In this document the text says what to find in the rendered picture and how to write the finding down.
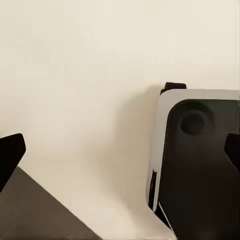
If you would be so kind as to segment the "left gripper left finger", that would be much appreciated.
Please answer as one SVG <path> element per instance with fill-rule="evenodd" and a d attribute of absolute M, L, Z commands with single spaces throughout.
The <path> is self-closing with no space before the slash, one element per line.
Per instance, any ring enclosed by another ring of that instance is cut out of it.
<path fill-rule="evenodd" d="M 0 193 L 26 152 L 23 134 L 0 138 Z"/>

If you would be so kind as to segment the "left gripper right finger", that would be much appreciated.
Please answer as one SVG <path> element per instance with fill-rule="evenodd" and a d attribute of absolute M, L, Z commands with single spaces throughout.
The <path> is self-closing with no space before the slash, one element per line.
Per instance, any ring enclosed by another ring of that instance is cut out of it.
<path fill-rule="evenodd" d="M 228 133 L 224 151 L 240 173 L 240 135 Z"/>

